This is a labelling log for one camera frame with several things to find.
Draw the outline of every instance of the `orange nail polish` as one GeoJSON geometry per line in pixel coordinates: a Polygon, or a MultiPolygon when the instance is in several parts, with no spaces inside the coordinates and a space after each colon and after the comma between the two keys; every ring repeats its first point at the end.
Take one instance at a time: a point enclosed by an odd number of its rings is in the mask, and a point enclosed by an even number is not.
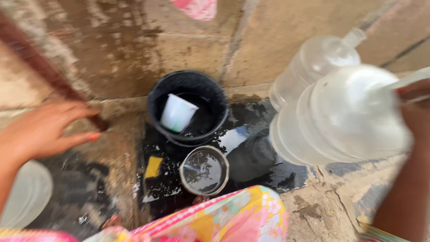
{"type": "Polygon", "coordinates": [[[93,135],[91,135],[91,136],[89,137],[89,140],[90,140],[90,141],[94,141],[94,140],[96,140],[96,139],[98,139],[98,138],[100,138],[100,133],[95,133],[95,134],[93,134],[93,135]]]}
{"type": "Polygon", "coordinates": [[[398,94],[402,94],[402,93],[404,93],[406,90],[407,90],[407,87],[399,87],[399,88],[397,88],[397,89],[396,89],[396,92],[397,92],[398,94]]]}

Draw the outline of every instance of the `pink floral cloth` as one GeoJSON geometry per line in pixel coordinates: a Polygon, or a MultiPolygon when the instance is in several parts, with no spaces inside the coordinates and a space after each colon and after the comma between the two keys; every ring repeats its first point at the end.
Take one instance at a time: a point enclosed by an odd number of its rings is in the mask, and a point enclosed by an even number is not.
{"type": "Polygon", "coordinates": [[[171,0],[188,17],[212,21],[216,15],[217,0],[171,0]]]}

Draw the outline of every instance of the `stainless steel bowl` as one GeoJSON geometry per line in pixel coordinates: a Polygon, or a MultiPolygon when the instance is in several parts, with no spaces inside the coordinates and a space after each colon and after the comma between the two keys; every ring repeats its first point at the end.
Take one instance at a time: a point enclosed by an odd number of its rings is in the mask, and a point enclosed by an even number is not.
{"type": "Polygon", "coordinates": [[[229,173],[229,164],[228,164],[227,158],[225,157],[225,155],[221,151],[219,151],[217,148],[215,148],[213,146],[200,146],[200,147],[195,148],[193,151],[191,151],[187,155],[187,157],[185,158],[185,160],[182,162],[181,166],[179,167],[179,174],[181,176],[182,185],[185,187],[185,189],[187,191],[189,191],[195,195],[200,195],[200,196],[213,196],[213,195],[218,194],[225,187],[225,184],[227,184],[228,173],[229,173]],[[219,180],[219,183],[217,184],[217,186],[214,189],[212,189],[208,193],[197,191],[194,188],[192,188],[190,186],[190,184],[187,183],[187,181],[185,179],[185,175],[184,175],[184,165],[187,163],[187,161],[190,159],[190,157],[197,152],[204,152],[204,151],[213,155],[218,160],[218,162],[221,166],[221,178],[219,180]]]}

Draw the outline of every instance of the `concrete wall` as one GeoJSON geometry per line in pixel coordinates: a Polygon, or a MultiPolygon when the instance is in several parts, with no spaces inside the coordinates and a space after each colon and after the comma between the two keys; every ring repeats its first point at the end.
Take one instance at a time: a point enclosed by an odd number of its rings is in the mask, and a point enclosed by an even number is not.
{"type": "MultiPolygon", "coordinates": [[[[2,0],[0,8],[87,99],[145,96],[182,69],[224,87],[268,83],[307,38],[352,27],[368,34],[358,48],[365,63],[393,72],[430,65],[426,0],[218,0],[212,22],[188,18],[169,0],[2,0]]],[[[34,88],[37,78],[23,77],[33,74],[19,60],[7,61],[13,54],[1,55],[0,90],[17,95],[2,95],[0,109],[49,96],[34,88]]]]}

